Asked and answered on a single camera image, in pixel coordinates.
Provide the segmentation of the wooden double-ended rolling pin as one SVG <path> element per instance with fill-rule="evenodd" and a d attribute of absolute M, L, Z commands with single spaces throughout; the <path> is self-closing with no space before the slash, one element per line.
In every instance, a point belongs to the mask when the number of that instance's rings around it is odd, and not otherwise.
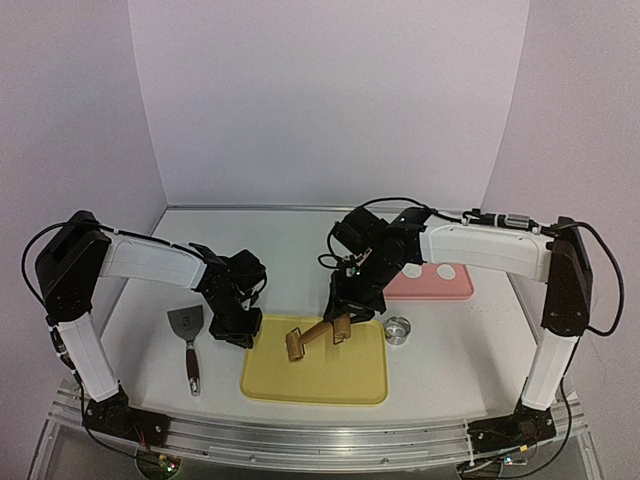
<path fill-rule="evenodd" d="M 305 356 L 306 346 L 328 333 L 332 334 L 334 345 L 349 340 L 351 338 L 350 317 L 343 315 L 332 321 L 322 320 L 305 332 L 302 332 L 298 327 L 288 332 L 285 336 L 288 360 L 290 362 L 302 360 Z"/>

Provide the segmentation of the yellow plastic tray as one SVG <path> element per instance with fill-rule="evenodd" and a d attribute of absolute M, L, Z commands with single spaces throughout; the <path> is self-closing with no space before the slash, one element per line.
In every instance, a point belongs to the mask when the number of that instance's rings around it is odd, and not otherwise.
<path fill-rule="evenodd" d="M 305 347 L 291 362 L 285 336 L 306 331 L 317 317 L 268 315 L 254 347 L 246 352 L 240 390 L 248 398 L 294 404 L 373 406 L 388 396 L 386 344 L 376 321 L 352 327 L 352 336 L 333 343 L 329 333 Z"/>

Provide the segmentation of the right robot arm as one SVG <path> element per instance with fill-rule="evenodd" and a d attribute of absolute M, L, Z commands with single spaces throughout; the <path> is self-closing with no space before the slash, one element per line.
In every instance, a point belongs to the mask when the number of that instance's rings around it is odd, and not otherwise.
<path fill-rule="evenodd" d="M 504 285 L 522 277 L 545 287 L 536 349 L 514 410 L 470 423 L 477 453 L 511 450 L 552 439 L 551 406 L 590 323 L 593 274 L 579 225 L 560 217 L 544 226 L 527 217 L 474 212 L 454 218 L 425 205 L 384 219 L 368 205 L 332 227 L 339 243 L 325 323 L 367 322 L 387 309 L 385 289 L 410 266 L 458 264 Z"/>

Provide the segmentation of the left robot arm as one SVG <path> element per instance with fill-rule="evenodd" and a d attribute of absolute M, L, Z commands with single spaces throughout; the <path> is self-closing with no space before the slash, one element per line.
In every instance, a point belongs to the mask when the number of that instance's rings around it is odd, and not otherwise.
<path fill-rule="evenodd" d="M 44 307 L 58 358 L 79 385 L 81 419 L 98 434 L 165 445 L 169 416 L 138 407 L 127 395 L 135 349 L 148 353 L 155 328 L 175 319 L 187 332 L 186 370 L 199 395 L 195 339 L 199 320 L 214 339 L 250 349 L 262 312 L 256 302 L 267 269 L 250 251 L 218 256 L 197 243 L 176 244 L 101 224 L 86 210 L 38 232 L 48 241 L 34 262 L 29 288 Z"/>

